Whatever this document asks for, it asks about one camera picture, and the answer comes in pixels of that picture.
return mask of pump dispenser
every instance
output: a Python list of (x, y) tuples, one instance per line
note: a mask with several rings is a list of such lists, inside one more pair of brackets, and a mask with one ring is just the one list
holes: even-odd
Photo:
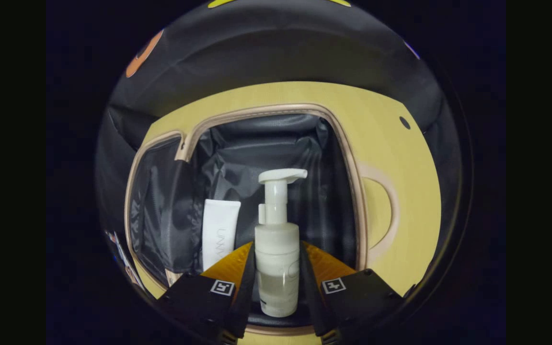
[(259, 205), (254, 254), (261, 310), (269, 316), (289, 316), (298, 308), (299, 227), (287, 223), (287, 184), (307, 175), (303, 169), (259, 174), (259, 183), (265, 184), (265, 204)]

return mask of toiletry bag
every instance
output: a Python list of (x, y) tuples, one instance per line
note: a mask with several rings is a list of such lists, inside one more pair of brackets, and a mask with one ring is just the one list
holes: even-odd
[[(300, 238), (357, 270), (372, 268), (399, 295), (425, 274), (440, 230), (440, 190), (425, 138), (407, 109), (360, 88), (287, 81), (237, 88), (185, 105), (151, 125), (125, 197), (127, 244), (147, 291), (160, 297), (202, 272), (205, 199), (241, 201), (235, 247), (253, 240), (258, 174), (308, 171), (289, 186)], [(253, 301), (247, 330), (311, 333), (298, 311), (276, 319)]]

